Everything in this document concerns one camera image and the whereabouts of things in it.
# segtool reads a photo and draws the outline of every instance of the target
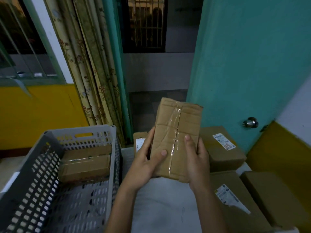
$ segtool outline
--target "hand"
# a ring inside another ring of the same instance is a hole
[[[150,160],[147,159],[147,153],[150,148],[154,132],[155,127],[150,130],[142,147],[139,149],[137,156],[135,157],[120,188],[126,189],[130,192],[137,192],[150,180],[157,165],[164,160],[167,154],[166,150],[162,150],[161,153],[153,155]]]
[[[198,154],[191,136],[185,136],[185,146],[187,152],[187,171],[190,179],[189,186],[196,195],[203,189],[209,187],[210,182],[210,162],[208,152],[204,147],[202,138],[198,142]]]

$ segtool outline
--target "dark floor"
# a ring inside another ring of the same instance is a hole
[[[187,90],[132,92],[129,94],[134,132],[149,131],[155,124],[162,97],[186,101]]]

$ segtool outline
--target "barcode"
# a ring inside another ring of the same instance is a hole
[[[235,195],[231,191],[229,191],[229,193],[232,195],[232,197],[235,199],[236,202],[239,202],[239,200],[235,197]]]

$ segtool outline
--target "fingernail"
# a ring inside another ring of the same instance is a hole
[[[166,156],[166,154],[167,154],[166,150],[161,151],[161,155]]]

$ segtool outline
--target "table surface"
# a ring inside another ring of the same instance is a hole
[[[133,160],[133,147],[121,149],[123,178]],[[241,175],[251,170],[244,163],[236,172]],[[142,187],[136,197],[132,232],[201,232],[196,201],[188,184],[158,177]],[[279,231],[278,233],[298,233]]]

